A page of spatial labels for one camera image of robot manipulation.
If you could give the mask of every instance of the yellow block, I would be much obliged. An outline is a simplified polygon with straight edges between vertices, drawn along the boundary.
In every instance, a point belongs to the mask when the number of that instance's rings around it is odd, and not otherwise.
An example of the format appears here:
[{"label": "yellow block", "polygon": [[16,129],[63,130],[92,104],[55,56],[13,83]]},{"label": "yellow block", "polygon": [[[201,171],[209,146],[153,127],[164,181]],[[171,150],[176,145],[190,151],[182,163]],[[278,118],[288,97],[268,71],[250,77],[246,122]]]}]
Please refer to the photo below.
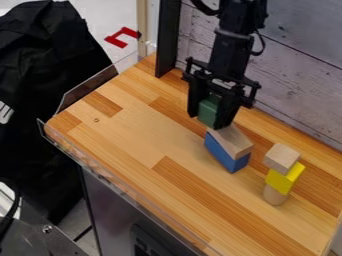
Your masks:
[{"label": "yellow block", "polygon": [[288,195],[304,169],[305,166],[299,162],[295,163],[287,175],[282,175],[276,170],[271,169],[266,177],[266,183],[281,194]]}]

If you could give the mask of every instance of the stacked blocks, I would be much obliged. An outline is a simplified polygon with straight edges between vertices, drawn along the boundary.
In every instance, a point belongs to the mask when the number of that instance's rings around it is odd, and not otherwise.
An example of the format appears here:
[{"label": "stacked blocks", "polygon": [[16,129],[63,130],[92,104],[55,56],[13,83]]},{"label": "stacked blocks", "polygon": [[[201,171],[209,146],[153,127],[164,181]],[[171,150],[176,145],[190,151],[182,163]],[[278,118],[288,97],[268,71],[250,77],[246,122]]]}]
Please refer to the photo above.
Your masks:
[{"label": "stacked blocks", "polygon": [[234,124],[218,131],[209,129],[204,144],[231,173],[247,166],[253,148],[253,143]]},{"label": "stacked blocks", "polygon": [[220,98],[213,93],[208,98],[202,100],[199,104],[197,119],[206,126],[213,128],[219,102]]},{"label": "stacked blocks", "polygon": [[275,144],[267,152],[264,164],[271,168],[264,190],[267,202],[281,205],[287,200],[292,187],[305,169],[305,166],[298,162],[299,158],[298,152],[282,144]]},{"label": "stacked blocks", "polygon": [[271,169],[266,177],[266,183],[281,194],[288,195],[304,169],[305,166],[300,163],[296,163],[287,175],[282,175],[276,170]]}]

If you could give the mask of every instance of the beige block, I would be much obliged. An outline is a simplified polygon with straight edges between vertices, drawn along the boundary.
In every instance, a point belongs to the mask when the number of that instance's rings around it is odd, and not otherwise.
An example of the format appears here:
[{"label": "beige block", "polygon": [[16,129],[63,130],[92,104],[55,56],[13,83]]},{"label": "beige block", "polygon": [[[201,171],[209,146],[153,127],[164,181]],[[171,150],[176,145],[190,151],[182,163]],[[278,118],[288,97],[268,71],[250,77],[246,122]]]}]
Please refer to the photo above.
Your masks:
[{"label": "beige block", "polygon": [[286,145],[277,143],[267,152],[264,158],[264,164],[286,175],[299,158],[299,152]]},{"label": "beige block", "polygon": [[264,189],[264,199],[270,205],[278,206],[282,205],[289,198],[289,195],[283,195],[276,189],[272,188],[270,185],[266,184]]},{"label": "beige block", "polygon": [[208,129],[208,132],[219,144],[221,144],[234,160],[237,160],[252,151],[254,144],[234,124],[217,131]]}]

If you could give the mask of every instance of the screw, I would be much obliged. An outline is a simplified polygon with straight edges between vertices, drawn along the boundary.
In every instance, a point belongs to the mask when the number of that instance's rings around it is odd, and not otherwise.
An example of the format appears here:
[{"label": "screw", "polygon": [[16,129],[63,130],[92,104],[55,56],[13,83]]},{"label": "screw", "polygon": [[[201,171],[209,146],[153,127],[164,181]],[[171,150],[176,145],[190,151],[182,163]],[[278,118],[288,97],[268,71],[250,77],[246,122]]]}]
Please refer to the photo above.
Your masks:
[{"label": "screw", "polygon": [[44,234],[50,234],[52,232],[52,227],[50,225],[45,225],[42,231]]}]

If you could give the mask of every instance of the wooden tabletop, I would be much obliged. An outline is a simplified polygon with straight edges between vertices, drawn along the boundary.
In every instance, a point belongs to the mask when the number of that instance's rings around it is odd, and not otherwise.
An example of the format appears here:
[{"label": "wooden tabletop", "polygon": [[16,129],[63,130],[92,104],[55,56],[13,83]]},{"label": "wooden tabletop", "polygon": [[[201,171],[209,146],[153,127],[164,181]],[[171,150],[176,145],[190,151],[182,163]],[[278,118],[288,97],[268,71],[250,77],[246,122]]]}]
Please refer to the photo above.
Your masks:
[{"label": "wooden tabletop", "polygon": [[[53,117],[45,131],[208,255],[323,254],[342,209],[341,153],[242,108],[236,125],[255,148],[249,166],[230,174],[203,146],[206,128],[186,113],[181,71],[153,74],[154,56]],[[276,142],[301,152],[307,167],[280,207],[262,199],[262,159]]]}]

